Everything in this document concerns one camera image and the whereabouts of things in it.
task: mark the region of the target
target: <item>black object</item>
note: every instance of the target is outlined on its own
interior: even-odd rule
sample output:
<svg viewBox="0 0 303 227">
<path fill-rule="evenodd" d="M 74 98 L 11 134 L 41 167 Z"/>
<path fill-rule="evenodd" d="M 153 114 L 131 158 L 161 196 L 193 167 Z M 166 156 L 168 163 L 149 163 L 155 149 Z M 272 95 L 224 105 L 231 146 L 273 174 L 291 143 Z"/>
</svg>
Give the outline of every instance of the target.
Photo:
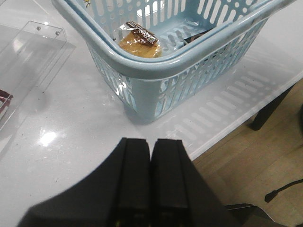
<svg viewBox="0 0 303 227">
<path fill-rule="evenodd" d="M 18 227 L 121 227 L 129 222 L 144 227 L 149 222 L 149 162 L 145 140 L 122 138 L 89 176 L 30 208 Z"/>
<path fill-rule="evenodd" d="M 89 176 L 33 206 L 18 227 L 239 227 L 180 140 L 122 138 Z"/>
<path fill-rule="evenodd" d="M 191 36 L 191 37 L 185 39 L 185 40 L 184 40 L 183 46 L 185 46 L 185 45 L 191 43 L 192 41 L 194 41 L 194 40 L 196 40 L 197 38 L 203 36 L 204 34 L 208 33 L 208 32 L 211 31 L 211 30 L 212 30 L 212 28 L 211 28 L 211 29 L 208 29 L 207 31 L 201 32 L 201 33 L 199 33 L 199 34 L 193 35 L 193 36 Z"/>
<path fill-rule="evenodd" d="M 241 225 L 244 225 L 252 215 L 273 221 L 264 210 L 252 204 L 243 203 L 227 205 L 225 208 L 237 219 Z"/>
<path fill-rule="evenodd" d="M 283 101 L 283 99 L 287 96 L 287 94 L 290 92 L 290 90 L 293 88 L 291 86 L 288 88 L 285 92 L 280 94 L 277 98 L 275 98 L 273 101 L 271 101 L 269 104 L 264 106 L 255 117 L 253 123 L 250 125 L 251 129 L 258 131 L 261 129 L 261 127 L 265 124 L 265 122 L 268 120 L 268 118 L 271 116 L 271 114 L 277 109 L 277 107 L 280 105 L 280 103 Z"/>
<path fill-rule="evenodd" d="M 297 180 L 297 181 L 294 181 L 294 182 L 291 182 L 285 186 L 283 186 L 282 188 L 279 188 L 277 190 L 273 190 L 271 193 L 268 193 L 265 198 L 264 198 L 264 201 L 265 202 L 270 202 L 272 201 L 277 195 L 279 192 L 293 186 L 293 185 L 296 185 L 296 184 L 299 184 L 299 183 L 303 183 L 303 179 L 302 180 Z"/>
</svg>

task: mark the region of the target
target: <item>snack wrapper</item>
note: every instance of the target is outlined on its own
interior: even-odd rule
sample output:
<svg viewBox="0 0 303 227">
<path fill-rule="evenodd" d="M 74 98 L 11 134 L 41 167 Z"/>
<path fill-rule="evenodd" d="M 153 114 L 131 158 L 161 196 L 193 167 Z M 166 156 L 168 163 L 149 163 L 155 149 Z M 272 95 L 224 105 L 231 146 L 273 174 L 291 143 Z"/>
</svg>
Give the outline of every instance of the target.
<svg viewBox="0 0 303 227">
<path fill-rule="evenodd" d="M 139 57 L 156 58 L 162 54 L 158 38 L 143 28 L 141 25 L 130 21 L 120 26 L 118 31 L 118 39 L 121 40 L 119 46 Z"/>
</svg>

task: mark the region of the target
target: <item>basket rim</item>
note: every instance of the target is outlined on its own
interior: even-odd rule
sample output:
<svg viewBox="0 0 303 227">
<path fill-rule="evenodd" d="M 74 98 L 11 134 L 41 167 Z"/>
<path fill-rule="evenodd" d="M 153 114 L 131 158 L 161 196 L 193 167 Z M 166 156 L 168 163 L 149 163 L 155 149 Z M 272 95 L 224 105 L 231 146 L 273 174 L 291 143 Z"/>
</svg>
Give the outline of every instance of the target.
<svg viewBox="0 0 303 227">
<path fill-rule="evenodd" d="M 52 0 L 57 10 L 75 27 L 99 56 L 113 69 L 130 78 L 164 79 L 174 76 L 217 51 L 251 27 L 296 0 L 264 0 L 252 5 L 250 12 L 235 22 L 224 22 L 209 33 L 172 54 L 159 58 L 142 58 L 117 48 L 108 34 L 76 0 Z"/>
</svg>

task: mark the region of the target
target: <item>packaged snack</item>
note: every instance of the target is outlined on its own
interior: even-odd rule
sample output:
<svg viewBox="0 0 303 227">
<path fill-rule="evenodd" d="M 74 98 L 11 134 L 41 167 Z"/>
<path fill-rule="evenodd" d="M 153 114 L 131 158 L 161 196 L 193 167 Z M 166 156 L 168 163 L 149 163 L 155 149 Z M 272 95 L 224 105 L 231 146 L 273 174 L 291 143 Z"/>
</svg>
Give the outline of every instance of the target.
<svg viewBox="0 0 303 227">
<path fill-rule="evenodd" d="M 159 40 L 153 33 L 133 21 L 126 22 L 126 26 L 121 27 L 124 30 L 130 31 L 129 34 L 119 42 L 119 46 L 123 50 L 144 58 L 161 56 L 162 51 L 158 44 Z"/>
<path fill-rule="evenodd" d="M 13 96 L 0 89 L 0 120 L 7 111 Z"/>
</svg>

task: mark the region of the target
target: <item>white table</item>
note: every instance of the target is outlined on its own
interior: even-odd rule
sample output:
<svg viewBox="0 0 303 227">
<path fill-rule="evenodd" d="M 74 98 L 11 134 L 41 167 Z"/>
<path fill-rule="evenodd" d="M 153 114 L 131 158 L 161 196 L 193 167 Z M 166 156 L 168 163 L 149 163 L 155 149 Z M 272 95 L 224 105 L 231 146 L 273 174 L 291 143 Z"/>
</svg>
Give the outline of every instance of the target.
<svg viewBox="0 0 303 227">
<path fill-rule="evenodd" d="M 21 28 L 29 20 L 48 22 L 63 27 L 76 48 L 49 88 L 36 88 L 26 98 L 21 126 L 7 124 L 0 132 L 0 226 L 16 226 L 30 206 L 81 180 L 121 137 L 146 138 L 151 149 L 157 138 L 182 139 L 191 159 L 201 155 L 303 78 L 302 9 L 298 0 L 278 12 L 236 67 L 144 124 L 105 84 L 85 42 L 51 3 L 4 2 L 0 23 Z"/>
</svg>

